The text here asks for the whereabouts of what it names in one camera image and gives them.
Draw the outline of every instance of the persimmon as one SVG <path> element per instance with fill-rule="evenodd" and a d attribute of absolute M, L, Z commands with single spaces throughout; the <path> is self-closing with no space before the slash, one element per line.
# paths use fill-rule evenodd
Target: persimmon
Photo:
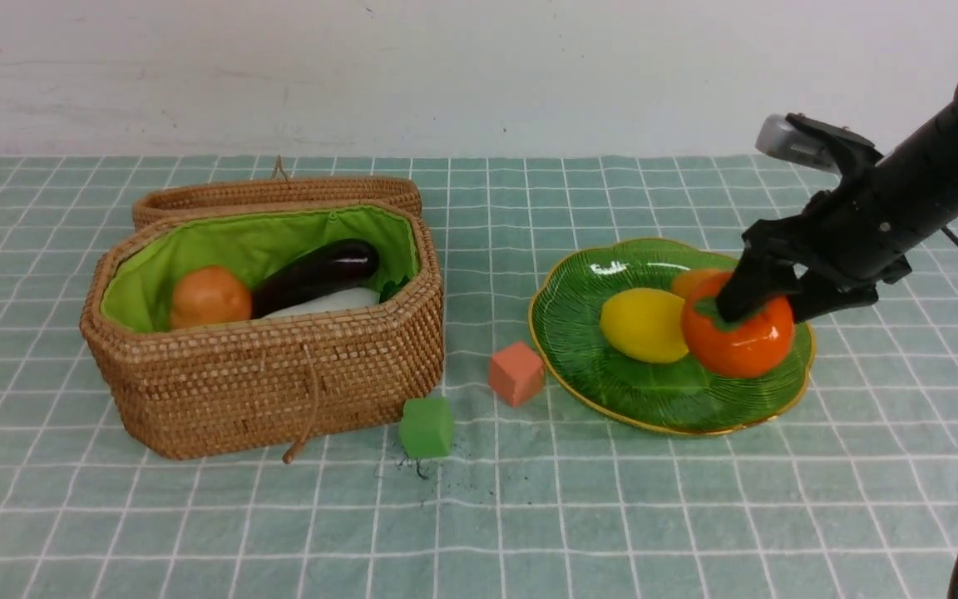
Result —
<path fill-rule="evenodd" d="M 793 310 L 784 296 L 775 297 L 729 323 L 719 317 L 715 296 L 730 280 L 729 270 L 700 280 L 682 308 L 682 338 L 708 371 L 731 379 L 756 379 L 781 364 L 793 348 Z"/>
<path fill-rule="evenodd" d="M 723 269 L 682 270 L 682 272 L 675 277 L 675 280 L 672 280 L 672 293 L 685 300 L 700 281 L 722 272 Z"/>

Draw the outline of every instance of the orange fruit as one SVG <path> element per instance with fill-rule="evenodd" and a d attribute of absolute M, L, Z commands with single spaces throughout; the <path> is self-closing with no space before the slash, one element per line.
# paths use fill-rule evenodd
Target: orange fruit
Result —
<path fill-rule="evenodd" d="M 693 293 L 700 281 L 721 272 L 723 272 L 723 269 L 682 270 L 682 273 L 672 281 L 672 293 L 685 300 Z"/>
<path fill-rule="evenodd" d="M 708 371 L 730 379 L 759 379 L 778 367 L 793 350 L 793 309 L 784 295 L 769 300 L 741 322 L 719 318 L 715 297 L 731 273 L 700 281 L 682 308 L 682 338 Z"/>
<path fill-rule="evenodd" d="M 192 270 L 175 284 L 168 314 L 170 329 L 250 319 L 250 289 L 224 266 Z"/>

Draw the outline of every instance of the pink cube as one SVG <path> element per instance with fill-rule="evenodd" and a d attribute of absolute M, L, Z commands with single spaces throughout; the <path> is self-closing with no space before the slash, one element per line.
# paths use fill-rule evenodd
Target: pink cube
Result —
<path fill-rule="evenodd" d="M 490 378 L 486 383 L 506 404 L 516 407 L 542 390 L 545 365 L 527 344 L 517 341 L 490 357 Z"/>

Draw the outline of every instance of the white vegetable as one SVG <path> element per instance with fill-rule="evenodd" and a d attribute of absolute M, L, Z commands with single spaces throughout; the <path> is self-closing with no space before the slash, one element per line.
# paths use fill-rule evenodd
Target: white vegetable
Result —
<path fill-rule="evenodd" d="M 367 308 L 379 304 L 379 293 L 364 287 L 343 289 L 330 295 L 317 297 L 304 304 L 290 306 L 266 315 L 266 319 L 296 317 L 300 314 L 316 314 L 316 312 L 336 312 L 354 308 Z"/>

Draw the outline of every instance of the basket string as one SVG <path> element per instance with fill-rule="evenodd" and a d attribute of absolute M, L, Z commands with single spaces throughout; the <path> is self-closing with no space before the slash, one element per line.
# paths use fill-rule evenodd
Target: basket string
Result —
<path fill-rule="evenodd" d="M 286 183 L 287 187 L 290 187 L 290 189 L 294 188 L 294 179 L 290 178 L 290 175 L 288 175 L 285 168 L 283 168 L 282 156 L 276 156 L 276 166 L 273 166 L 273 177 L 271 178 L 274 179 L 279 176 L 283 177 L 283 182 Z"/>
<path fill-rule="evenodd" d="M 319 378 L 316 376 L 316 364 L 313 364 L 313 356 L 309 353 L 309 346 L 303 344 L 301 346 L 305 352 L 305 361 L 309 363 L 309 380 L 312 380 L 312 388 L 309 390 L 309 397 L 312 398 L 309 402 L 309 417 L 301 434 L 298 435 L 298 439 L 295 443 L 291 443 L 290 447 L 283 454 L 283 463 L 291 463 L 294 461 L 294 456 L 297 452 L 300 452 L 305 447 L 305 441 L 309 440 L 309 432 L 312 432 L 313 423 L 316 422 L 316 413 L 320 405 L 320 384 Z"/>

